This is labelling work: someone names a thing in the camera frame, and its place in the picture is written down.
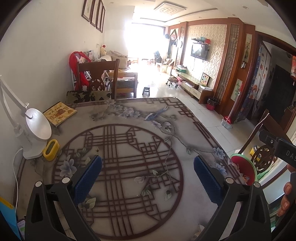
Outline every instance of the silver screw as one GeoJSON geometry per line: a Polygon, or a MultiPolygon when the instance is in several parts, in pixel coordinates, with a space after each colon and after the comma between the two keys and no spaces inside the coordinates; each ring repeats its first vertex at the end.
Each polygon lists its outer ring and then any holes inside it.
{"type": "Polygon", "coordinates": [[[234,183],[234,180],[231,177],[226,178],[225,181],[229,184],[234,183]]]}
{"type": "Polygon", "coordinates": [[[254,182],[253,185],[254,185],[255,187],[257,187],[257,188],[261,187],[261,184],[260,184],[259,182],[254,182]]]}
{"type": "Polygon", "coordinates": [[[38,182],[35,183],[35,186],[36,187],[40,187],[41,185],[42,185],[42,182],[41,181],[38,181],[38,182]]]}
{"type": "Polygon", "coordinates": [[[62,182],[63,183],[68,183],[70,181],[70,178],[68,178],[68,177],[64,177],[63,179],[62,179],[62,182]]]}

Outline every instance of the white lamp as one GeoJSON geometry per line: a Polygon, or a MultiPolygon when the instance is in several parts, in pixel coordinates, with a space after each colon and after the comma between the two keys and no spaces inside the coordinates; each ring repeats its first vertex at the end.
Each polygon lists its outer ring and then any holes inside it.
{"type": "Polygon", "coordinates": [[[8,85],[1,79],[0,75],[0,101],[4,111],[14,127],[16,138],[23,147],[23,156],[25,159],[33,159],[42,155],[46,147],[47,140],[52,135],[52,129],[46,117],[37,109],[29,108],[29,103],[23,104],[21,100],[12,92],[8,85]],[[25,117],[26,130],[16,123],[11,111],[7,105],[3,90],[12,99],[12,101],[21,109],[22,116],[25,117]]]}

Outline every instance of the dark door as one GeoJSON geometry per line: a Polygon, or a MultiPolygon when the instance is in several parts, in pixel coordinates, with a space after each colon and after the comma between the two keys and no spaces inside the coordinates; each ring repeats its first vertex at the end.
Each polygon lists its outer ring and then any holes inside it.
{"type": "Polygon", "coordinates": [[[290,73],[276,65],[266,98],[266,108],[277,123],[281,121],[285,109],[292,103],[296,88],[293,83],[290,73]]]}

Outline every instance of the hand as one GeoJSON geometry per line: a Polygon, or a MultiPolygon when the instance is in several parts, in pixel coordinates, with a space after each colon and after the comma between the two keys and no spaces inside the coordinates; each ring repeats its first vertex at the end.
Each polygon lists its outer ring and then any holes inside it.
{"type": "MultiPolygon", "coordinates": [[[[287,168],[290,172],[294,172],[296,171],[295,168],[293,168],[292,166],[290,166],[289,164],[287,165],[287,168]]],[[[292,191],[292,185],[290,182],[287,182],[284,186],[284,192],[285,192],[285,195],[283,197],[283,199],[281,200],[281,207],[280,209],[278,210],[278,213],[277,215],[278,216],[282,216],[286,213],[286,211],[289,209],[290,207],[290,202],[287,198],[287,195],[289,195],[292,191]]]]}

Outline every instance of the patterned tabletop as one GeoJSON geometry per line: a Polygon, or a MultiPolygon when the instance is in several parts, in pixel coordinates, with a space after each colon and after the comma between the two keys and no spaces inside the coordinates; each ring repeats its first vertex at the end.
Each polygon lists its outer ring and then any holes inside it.
{"type": "MultiPolygon", "coordinates": [[[[26,213],[36,181],[49,184],[71,177],[96,154],[103,159],[102,171],[78,207],[101,239],[190,239],[197,224],[206,225],[217,208],[194,172],[197,155],[223,176],[244,183],[221,146],[177,98],[70,107],[77,113],[53,129],[52,138],[61,146],[58,157],[22,161],[19,216],[26,213]],[[186,225],[172,229],[180,223],[186,225]]],[[[64,218],[61,210],[59,216],[64,218]]]]}

